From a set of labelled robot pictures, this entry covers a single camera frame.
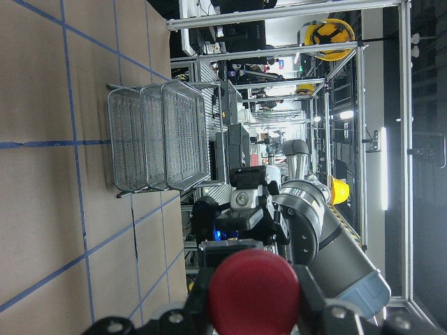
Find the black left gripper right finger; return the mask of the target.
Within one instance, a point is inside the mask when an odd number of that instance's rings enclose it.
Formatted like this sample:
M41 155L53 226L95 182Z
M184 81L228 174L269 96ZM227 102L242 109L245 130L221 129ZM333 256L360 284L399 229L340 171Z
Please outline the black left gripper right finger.
M327 298L309 268L293 267L301 288L298 330L301 334L369 334L370 323L351 303Z

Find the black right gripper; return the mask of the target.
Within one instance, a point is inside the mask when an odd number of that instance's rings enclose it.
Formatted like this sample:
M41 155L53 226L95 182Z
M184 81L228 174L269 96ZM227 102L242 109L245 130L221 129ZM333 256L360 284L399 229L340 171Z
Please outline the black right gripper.
M290 233L274 197L281 191L281 171L272 165L238 167L230 171L230 209L215 219L215 228L236 231L237 239L263 244L288 244Z

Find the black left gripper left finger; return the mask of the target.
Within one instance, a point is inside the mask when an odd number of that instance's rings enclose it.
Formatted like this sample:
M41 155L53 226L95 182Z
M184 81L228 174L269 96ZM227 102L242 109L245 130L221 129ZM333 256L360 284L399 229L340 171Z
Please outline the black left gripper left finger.
M169 303L157 308L149 321L136 327L128 318L110 316L96 321L85 334L212 334L208 288L213 268L199 271L192 291L184 303Z

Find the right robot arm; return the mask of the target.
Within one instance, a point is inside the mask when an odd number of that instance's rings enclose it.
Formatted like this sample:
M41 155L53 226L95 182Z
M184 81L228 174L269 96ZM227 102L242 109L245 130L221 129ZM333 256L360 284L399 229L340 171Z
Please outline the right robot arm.
M335 205L347 199L337 179L323 184L309 171L303 140L283 144L288 175L272 165L230 171L230 201L201 197L192 209L200 265L215 267L248 248L307 266L325 296L353 304L367 319L390 300L390 288L365 255Z

